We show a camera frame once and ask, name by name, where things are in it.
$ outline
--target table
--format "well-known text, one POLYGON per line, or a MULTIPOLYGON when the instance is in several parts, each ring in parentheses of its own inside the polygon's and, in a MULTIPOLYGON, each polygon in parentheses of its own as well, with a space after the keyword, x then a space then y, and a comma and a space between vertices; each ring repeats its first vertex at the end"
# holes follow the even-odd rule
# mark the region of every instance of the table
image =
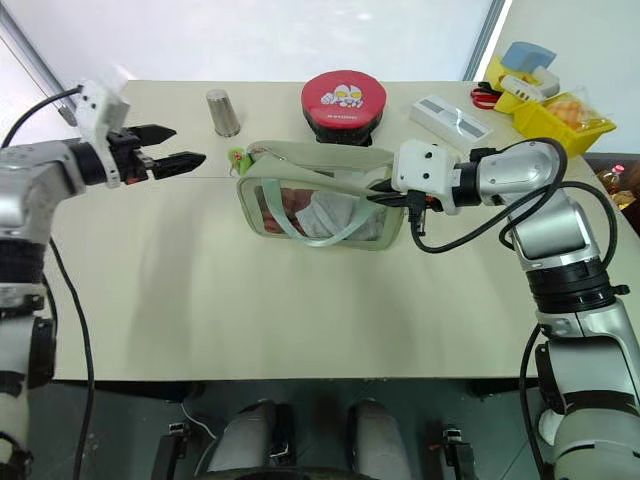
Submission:
MULTIPOLYGON (((271 140, 313 141, 299 103, 300 83, 131 81, 127 124, 178 131, 155 156, 207 155, 190 174, 115 191, 90 188, 62 204, 54 233, 86 310, 98 380, 199 380, 354 377, 514 377, 535 322, 535 304, 498 229, 457 250, 427 255, 405 226, 384 252, 310 249, 265 239, 245 222, 226 152, 271 140), (205 102, 229 92, 242 131, 213 132, 205 102)), ((388 104, 374 145, 395 150, 415 137, 440 142, 408 118, 428 94, 495 128, 492 144, 522 137, 510 119, 475 109, 462 82, 387 83, 388 104)), ((567 178, 595 184, 585 162, 567 178)), ((606 248, 606 219, 581 192, 606 248)), ((427 242, 457 238, 496 213, 470 207, 455 217, 430 214, 427 242)), ((640 287, 640 241, 619 217, 614 283, 640 287)), ((56 378, 83 379, 78 320, 48 257, 60 309, 56 378)), ((640 294, 625 298, 640 331, 640 294)))

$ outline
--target cartoon sticker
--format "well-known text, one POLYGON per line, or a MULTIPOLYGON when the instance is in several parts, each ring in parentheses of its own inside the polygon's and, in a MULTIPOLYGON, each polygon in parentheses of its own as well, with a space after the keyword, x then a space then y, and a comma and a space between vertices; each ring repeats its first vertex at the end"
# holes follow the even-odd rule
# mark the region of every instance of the cartoon sticker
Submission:
POLYGON ((320 101, 325 105, 338 104, 341 107, 360 108, 364 103, 362 90, 355 85, 338 85, 332 92, 325 93, 320 101))

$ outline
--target plastic bag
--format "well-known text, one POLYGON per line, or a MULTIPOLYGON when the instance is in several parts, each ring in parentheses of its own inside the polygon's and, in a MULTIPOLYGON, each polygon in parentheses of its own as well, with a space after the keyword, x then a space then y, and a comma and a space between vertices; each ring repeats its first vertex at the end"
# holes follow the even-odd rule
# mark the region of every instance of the plastic bag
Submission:
POLYGON ((546 108, 572 130, 582 132, 602 126, 607 119, 589 106, 584 87, 564 93, 546 102, 546 108))

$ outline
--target silver robot arm segment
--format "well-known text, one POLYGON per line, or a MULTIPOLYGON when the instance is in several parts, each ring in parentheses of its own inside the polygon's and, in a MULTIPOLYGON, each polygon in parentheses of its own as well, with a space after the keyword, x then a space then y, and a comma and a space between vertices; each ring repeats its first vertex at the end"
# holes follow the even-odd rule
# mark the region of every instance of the silver robot arm segment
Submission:
MULTIPOLYGON (((412 192, 435 197, 447 214, 480 203, 509 206, 557 175, 558 151, 543 140, 472 151, 465 163, 410 140, 396 155, 392 185, 407 198, 412 192)), ((586 215, 563 189, 511 233, 548 338, 536 350, 541 392, 565 415, 555 442, 555 478, 640 478, 640 348, 617 297, 628 289, 610 285, 586 215)))
POLYGON ((54 373, 56 325, 41 318, 44 253, 58 204, 88 185, 133 184, 185 173, 204 155, 183 152, 154 160, 140 148, 176 132, 157 125, 121 128, 119 100, 88 82, 76 118, 78 139, 0 149, 0 478, 29 471, 29 389, 54 373))

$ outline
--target green bag handle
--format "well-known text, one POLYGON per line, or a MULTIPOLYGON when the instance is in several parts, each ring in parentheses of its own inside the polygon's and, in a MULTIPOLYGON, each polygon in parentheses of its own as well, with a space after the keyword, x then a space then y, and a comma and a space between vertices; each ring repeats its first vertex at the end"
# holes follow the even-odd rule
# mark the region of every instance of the green bag handle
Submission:
POLYGON ((269 212, 273 215, 273 218, 280 228, 289 235, 291 238, 298 240, 310 247, 328 247, 335 245, 341 240, 344 240, 349 235, 358 230, 364 223, 371 218, 371 216, 379 210, 379 205, 370 202, 364 197, 360 197, 360 200, 356 204, 356 208, 351 218, 349 225, 345 227, 339 233, 329 238, 323 238, 322 240, 314 240, 312 238, 302 235, 296 227, 289 221, 287 214, 284 211, 284 205, 282 204, 282 193, 280 190, 280 180, 277 178, 263 178, 262 190, 264 193, 264 199, 267 203, 269 212))

